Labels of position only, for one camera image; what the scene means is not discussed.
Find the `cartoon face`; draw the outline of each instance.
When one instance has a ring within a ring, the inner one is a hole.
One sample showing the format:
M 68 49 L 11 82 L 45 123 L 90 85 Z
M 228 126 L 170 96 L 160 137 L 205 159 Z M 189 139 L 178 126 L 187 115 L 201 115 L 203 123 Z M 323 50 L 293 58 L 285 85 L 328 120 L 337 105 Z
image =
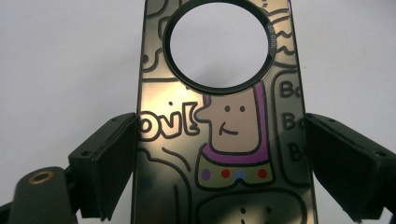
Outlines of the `cartoon face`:
M 220 152 L 246 153 L 260 143 L 260 127 L 253 89 L 231 95 L 211 96 L 196 118 L 210 125 L 210 143 Z

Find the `smiling mouth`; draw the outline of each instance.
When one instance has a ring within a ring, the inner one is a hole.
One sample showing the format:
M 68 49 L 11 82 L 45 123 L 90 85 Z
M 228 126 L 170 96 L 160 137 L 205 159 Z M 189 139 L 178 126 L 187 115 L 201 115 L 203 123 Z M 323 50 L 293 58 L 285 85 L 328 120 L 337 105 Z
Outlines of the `smiling mouth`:
M 225 121 L 220 126 L 219 135 L 222 135 L 223 133 L 232 134 L 232 135 L 237 135 L 238 134 L 238 132 L 234 132 L 234 131 L 230 131 L 230 130 L 225 129 L 224 125 L 225 125 Z

